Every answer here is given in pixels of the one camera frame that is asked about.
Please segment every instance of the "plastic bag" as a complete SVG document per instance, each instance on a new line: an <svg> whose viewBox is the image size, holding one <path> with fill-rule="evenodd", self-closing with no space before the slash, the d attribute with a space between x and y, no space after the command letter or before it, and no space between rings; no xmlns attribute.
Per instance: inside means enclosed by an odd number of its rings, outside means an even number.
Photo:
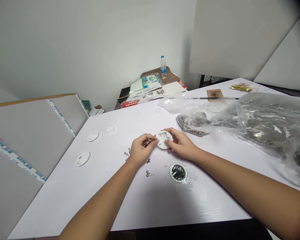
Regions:
<svg viewBox="0 0 300 240"><path fill-rule="evenodd" d="M161 99L158 105L169 112L180 113L184 110L198 107L199 105L202 105L205 101L199 98L193 98L191 95L189 95L189 92L172 93L166 95L163 99Z"/></svg>
<svg viewBox="0 0 300 240"><path fill-rule="evenodd" d="M191 119L200 112L207 115L206 104L180 114L177 122L187 118L186 130L192 131L211 132L220 127L231 130L263 153L280 159L288 179L300 186L300 98L248 93L211 118L202 114L202 124L196 125Z"/></svg>
<svg viewBox="0 0 300 240"><path fill-rule="evenodd" d="M234 98L219 98L196 106L176 117L180 127L196 136L226 129L244 134L247 117Z"/></svg>

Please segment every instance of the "white table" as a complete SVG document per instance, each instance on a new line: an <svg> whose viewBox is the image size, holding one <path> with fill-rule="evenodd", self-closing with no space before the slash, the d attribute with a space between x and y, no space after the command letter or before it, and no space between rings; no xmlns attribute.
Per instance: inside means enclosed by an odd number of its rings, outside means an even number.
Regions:
<svg viewBox="0 0 300 240"><path fill-rule="evenodd" d="M240 78L187 94L207 97L207 89L220 88L225 97L241 97L246 93L230 89L236 82L251 83ZM261 85L259 91L281 94ZM158 101L90 117L8 239L59 235L75 213L125 163L124 152L128 152L133 139L143 133L156 134L167 127L181 130L175 120L177 114L158 107ZM116 126L117 131L107 134L110 126ZM96 141L88 142L87 136L94 130L100 135ZM283 173L281 164L235 137L225 133L204 137L186 134L208 152L300 190L274 170L273 166ZM91 153L90 160L76 167L75 159L85 151ZM153 150L150 159L133 179L112 231L251 218L215 180L191 162L159 147ZM169 175L171 164L176 162L188 169L186 185L173 181Z"/></svg>

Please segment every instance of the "round metal piece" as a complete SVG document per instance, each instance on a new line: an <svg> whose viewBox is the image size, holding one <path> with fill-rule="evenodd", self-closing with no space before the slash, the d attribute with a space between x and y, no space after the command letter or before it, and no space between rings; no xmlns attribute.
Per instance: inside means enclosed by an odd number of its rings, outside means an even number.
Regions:
<svg viewBox="0 0 300 240"><path fill-rule="evenodd" d="M174 163L170 167L170 176L176 182L184 182L188 177L188 173L182 164Z"/></svg>

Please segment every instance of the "plastic bottle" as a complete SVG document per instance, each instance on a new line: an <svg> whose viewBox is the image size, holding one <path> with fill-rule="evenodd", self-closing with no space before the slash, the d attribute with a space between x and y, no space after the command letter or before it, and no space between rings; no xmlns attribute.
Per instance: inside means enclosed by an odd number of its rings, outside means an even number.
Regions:
<svg viewBox="0 0 300 240"><path fill-rule="evenodd" d="M167 66L166 66L166 60L164 59L164 56L161 56L161 77L166 78L167 77Z"/></svg>

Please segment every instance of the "right hand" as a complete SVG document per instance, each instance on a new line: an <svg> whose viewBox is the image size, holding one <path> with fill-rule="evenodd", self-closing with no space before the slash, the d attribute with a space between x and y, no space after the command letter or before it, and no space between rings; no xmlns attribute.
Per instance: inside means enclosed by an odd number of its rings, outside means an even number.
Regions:
<svg viewBox="0 0 300 240"><path fill-rule="evenodd" d="M173 149L181 157L191 161L194 161L201 155L203 150L194 145L190 138L184 133L179 132L174 128L166 128L162 131L169 132L173 137L173 142L170 140L164 141L164 143L169 146L169 153L171 153L171 149Z"/></svg>

